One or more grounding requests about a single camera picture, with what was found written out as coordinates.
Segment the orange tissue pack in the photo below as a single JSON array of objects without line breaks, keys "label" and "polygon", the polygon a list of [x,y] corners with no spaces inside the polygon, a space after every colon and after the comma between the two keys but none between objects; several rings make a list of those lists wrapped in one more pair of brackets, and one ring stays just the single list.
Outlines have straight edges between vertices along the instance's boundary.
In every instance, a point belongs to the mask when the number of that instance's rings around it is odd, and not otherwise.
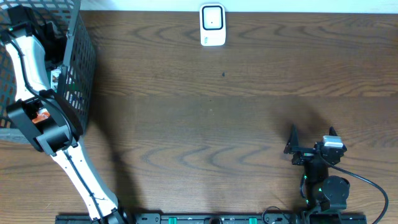
[{"label": "orange tissue pack", "polygon": [[48,110],[41,109],[37,112],[37,116],[34,119],[32,119],[32,122],[36,124],[48,118],[50,118],[50,113],[48,112]]}]

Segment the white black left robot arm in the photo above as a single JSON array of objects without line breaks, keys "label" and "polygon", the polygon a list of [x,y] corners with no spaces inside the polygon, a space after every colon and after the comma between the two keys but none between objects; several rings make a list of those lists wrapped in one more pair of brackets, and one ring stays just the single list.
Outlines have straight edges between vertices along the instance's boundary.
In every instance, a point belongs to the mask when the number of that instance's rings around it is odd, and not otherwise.
[{"label": "white black left robot arm", "polygon": [[3,58],[12,62],[6,118],[31,146],[51,157],[82,197],[88,216],[57,223],[131,223],[84,146],[95,52],[78,1],[1,3]]}]

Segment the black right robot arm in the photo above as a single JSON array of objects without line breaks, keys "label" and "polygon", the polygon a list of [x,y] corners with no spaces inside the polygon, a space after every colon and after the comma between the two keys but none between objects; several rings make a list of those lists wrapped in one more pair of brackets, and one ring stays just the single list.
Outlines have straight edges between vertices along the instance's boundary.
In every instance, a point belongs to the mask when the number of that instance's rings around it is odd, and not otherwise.
[{"label": "black right robot arm", "polygon": [[340,212],[347,208],[350,183],[342,177],[330,175],[328,170],[340,162],[347,151],[342,138],[334,128],[323,136],[313,147],[299,145],[298,131],[292,126],[289,140],[284,149],[285,154],[292,155],[292,164],[304,166],[303,197],[308,206],[317,212]]}]

